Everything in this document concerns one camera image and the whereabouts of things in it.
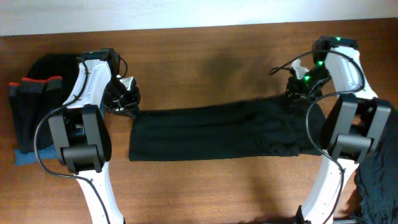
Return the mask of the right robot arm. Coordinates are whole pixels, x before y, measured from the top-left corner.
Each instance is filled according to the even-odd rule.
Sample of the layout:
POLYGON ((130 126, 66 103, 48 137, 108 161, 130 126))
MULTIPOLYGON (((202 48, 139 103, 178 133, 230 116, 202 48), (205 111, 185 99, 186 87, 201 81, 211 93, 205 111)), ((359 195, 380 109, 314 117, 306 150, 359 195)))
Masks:
POLYGON ((322 87, 333 82, 337 101, 319 132, 309 137, 322 163, 310 195, 299 206, 296 223, 332 223, 341 193, 351 174, 373 154, 382 138, 392 106, 370 87, 353 39, 321 36, 309 52, 314 67, 301 64, 301 56, 282 68, 291 73, 285 96, 289 101, 308 100, 315 106, 327 98, 322 87))

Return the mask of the black t-shirt with logo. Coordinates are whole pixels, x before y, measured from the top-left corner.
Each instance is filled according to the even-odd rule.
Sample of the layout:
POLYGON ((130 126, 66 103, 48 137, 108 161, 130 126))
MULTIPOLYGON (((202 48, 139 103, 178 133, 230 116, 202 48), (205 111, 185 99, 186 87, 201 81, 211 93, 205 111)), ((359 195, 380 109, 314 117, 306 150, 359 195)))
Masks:
POLYGON ((195 161, 240 157, 319 155, 325 115, 307 101, 282 95, 216 106, 142 111, 135 120, 130 161, 195 161))

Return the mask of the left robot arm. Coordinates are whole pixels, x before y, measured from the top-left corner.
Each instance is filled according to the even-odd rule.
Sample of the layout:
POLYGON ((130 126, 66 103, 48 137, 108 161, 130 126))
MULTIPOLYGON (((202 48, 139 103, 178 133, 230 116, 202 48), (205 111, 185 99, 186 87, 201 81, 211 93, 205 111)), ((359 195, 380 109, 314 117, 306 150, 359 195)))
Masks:
POLYGON ((83 52, 77 60, 73 89, 49 116, 57 159, 68 169, 65 177, 80 185, 93 223, 124 223, 109 177, 112 144, 103 112, 135 118, 139 89, 134 77, 120 75, 123 59, 113 48, 83 52))

